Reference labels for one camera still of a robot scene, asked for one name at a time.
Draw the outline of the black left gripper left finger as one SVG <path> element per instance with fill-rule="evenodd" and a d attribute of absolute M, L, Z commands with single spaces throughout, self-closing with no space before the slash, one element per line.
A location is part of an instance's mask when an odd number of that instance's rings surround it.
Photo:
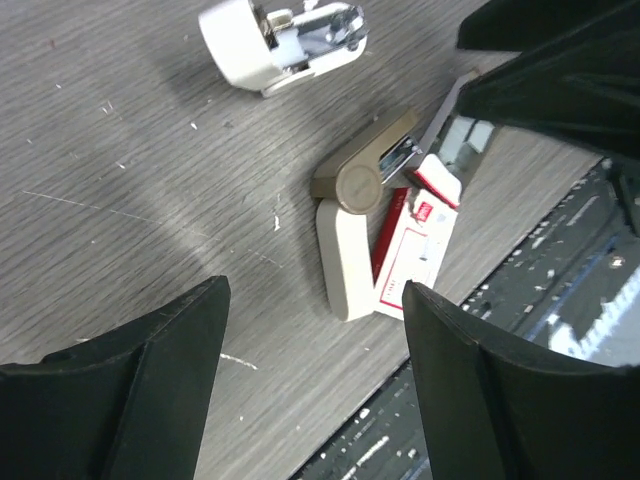
<path fill-rule="evenodd" d="M 1 368 L 5 479 L 190 479 L 230 307 L 226 277 L 34 364 Z"/>

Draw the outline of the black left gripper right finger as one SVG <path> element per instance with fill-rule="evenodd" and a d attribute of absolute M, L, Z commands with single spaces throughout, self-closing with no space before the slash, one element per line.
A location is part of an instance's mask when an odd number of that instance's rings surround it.
<path fill-rule="evenodd" d="M 527 341 L 408 282 L 404 326 L 437 479 L 635 479 L 639 370 Z"/>

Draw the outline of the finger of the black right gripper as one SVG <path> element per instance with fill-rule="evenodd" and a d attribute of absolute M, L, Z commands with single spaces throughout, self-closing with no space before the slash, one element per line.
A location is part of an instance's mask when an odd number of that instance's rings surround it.
<path fill-rule="evenodd" d="M 638 159 L 638 2 L 489 1 L 457 47 L 516 55 L 461 89 L 462 115 Z"/>

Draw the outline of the staple box tray with staples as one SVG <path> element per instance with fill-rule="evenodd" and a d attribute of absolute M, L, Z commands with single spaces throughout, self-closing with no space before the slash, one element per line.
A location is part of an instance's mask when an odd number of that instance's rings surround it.
<path fill-rule="evenodd" d="M 462 87 L 480 74 L 474 68 L 454 82 L 419 141 L 426 155 L 406 171 L 415 184 L 454 210 L 459 208 L 497 130 L 491 122 L 461 115 L 456 107 Z"/>

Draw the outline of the red white staple box sleeve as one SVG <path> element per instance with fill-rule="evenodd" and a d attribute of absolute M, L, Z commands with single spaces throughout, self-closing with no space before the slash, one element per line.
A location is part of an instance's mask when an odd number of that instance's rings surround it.
<path fill-rule="evenodd" d="M 435 285 L 457 211 L 424 189 L 397 188 L 372 254 L 374 310 L 402 320 L 408 281 Z"/>

